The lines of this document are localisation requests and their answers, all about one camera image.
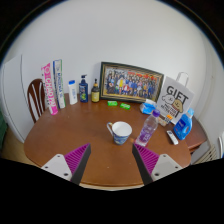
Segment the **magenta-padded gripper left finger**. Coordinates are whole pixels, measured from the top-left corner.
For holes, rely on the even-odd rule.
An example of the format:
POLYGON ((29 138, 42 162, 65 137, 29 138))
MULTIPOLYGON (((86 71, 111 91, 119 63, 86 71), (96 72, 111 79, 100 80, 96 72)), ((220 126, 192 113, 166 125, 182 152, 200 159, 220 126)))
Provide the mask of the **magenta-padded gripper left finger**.
POLYGON ((79 185, 90 154, 91 145, 87 143, 66 155, 56 154, 42 169, 79 185))

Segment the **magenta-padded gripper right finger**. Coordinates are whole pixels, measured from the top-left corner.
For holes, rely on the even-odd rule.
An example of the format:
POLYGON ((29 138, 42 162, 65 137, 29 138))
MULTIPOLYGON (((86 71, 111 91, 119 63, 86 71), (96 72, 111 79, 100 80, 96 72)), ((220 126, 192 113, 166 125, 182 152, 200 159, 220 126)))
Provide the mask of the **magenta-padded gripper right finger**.
POLYGON ((158 155, 155 152, 133 144, 132 154, 135 157, 144 185, 164 178, 182 169, 169 155, 158 155))

